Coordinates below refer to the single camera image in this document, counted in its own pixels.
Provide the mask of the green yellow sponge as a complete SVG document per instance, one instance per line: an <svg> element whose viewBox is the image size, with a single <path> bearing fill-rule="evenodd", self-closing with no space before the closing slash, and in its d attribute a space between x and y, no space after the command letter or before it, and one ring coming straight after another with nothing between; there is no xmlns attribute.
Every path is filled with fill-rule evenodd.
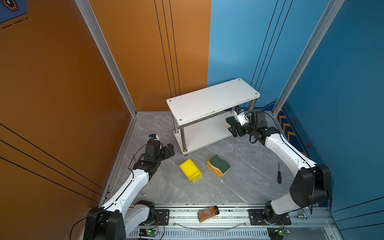
<svg viewBox="0 0 384 240"><path fill-rule="evenodd" d="M229 128L235 127L239 124L237 119L235 117L228 117L226 118L226 123L229 126Z"/></svg>
<svg viewBox="0 0 384 240"><path fill-rule="evenodd" d="M208 162L210 162L212 166L218 168L223 175L231 168L231 165L221 159L218 155L213 156Z"/></svg>

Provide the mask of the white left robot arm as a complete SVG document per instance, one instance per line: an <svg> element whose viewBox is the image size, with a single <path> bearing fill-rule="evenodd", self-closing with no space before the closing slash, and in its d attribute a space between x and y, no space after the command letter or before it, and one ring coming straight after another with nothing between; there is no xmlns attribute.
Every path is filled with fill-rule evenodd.
<svg viewBox="0 0 384 240"><path fill-rule="evenodd" d="M140 224L151 224L155 219L155 204L141 200L130 207L147 185L163 160L175 155L172 144L163 145L149 139L145 152L130 170L129 178L100 208L92 208L85 218L84 240L124 240Z"/></svg>

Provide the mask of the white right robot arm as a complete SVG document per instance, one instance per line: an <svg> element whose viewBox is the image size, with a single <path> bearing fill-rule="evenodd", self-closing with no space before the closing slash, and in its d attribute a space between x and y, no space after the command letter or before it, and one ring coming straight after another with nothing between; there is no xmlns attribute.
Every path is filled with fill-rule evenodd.
<svg viewBox="0 0 384 240"><path fill-rule="evenodd" d="M265 204L263 216L267 224L280 223L291 211L312 208L332 198L330 169L300 153L279 129L268 126L266 112L246 113L242 108L234 107L231 113L232 116L226 119L230 133L234 137L248 135L250 143L260 142L272 150L295 177L287 194Z"/></svg>

